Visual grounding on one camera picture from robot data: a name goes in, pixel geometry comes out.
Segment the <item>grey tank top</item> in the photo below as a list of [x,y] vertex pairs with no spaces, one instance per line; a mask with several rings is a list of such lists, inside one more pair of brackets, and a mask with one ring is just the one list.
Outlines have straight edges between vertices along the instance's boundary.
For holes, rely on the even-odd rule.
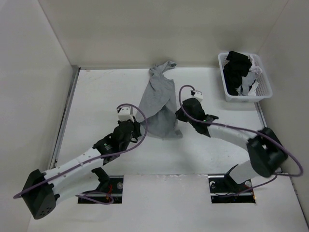
[[150,79],[145,88],[136,120],[143,127],[148,125],[148,134],[160,139],[181,139],[182,132],[177,128],[177,103],[174,80],[164,76],[164,72],[176,67],[173,61],[154,65],[149,69]]

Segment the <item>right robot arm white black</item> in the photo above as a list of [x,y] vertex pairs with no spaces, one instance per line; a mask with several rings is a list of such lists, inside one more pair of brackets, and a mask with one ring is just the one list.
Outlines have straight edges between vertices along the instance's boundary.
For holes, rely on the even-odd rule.
[[218,117],[206,114],[195,98],[184,100],[182,108],[175,115],[179,121],[190,123],[197,133],[232,143],[248,152],[249,160],[232,167],[221,181],[229,192],[239,191],[246,181],[256,176],[272,176],[288,158],[285,152],[261,135],[251,136],[246,132],[214,125],[212,122]]

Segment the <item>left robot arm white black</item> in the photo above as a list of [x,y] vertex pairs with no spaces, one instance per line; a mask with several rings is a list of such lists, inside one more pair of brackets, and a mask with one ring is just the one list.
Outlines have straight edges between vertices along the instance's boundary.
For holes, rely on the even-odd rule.
[[107,190],[110,177],[103,166],[130,150],[131,143],[141,144],[140,123],[119,121],[114,131],[80,156],[50,170],[32,171],[20,194],[33,218],[42,219],[62,201]]

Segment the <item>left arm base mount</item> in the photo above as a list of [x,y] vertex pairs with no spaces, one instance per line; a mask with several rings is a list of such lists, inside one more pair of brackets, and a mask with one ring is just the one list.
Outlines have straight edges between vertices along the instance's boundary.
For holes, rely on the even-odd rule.
[[78,204],[121,204],[123,198],[124,176],[110,176],[108,185],[98,186],[86,195],[86,199],[78,197]]

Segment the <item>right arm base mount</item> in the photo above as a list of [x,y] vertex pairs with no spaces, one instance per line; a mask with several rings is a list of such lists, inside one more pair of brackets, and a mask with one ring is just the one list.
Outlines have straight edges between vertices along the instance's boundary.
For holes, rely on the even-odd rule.
[[256,203],[253,190],[245,192],[252,187],[250,179],[237,184],[224,175],[208,176],[212,203]]

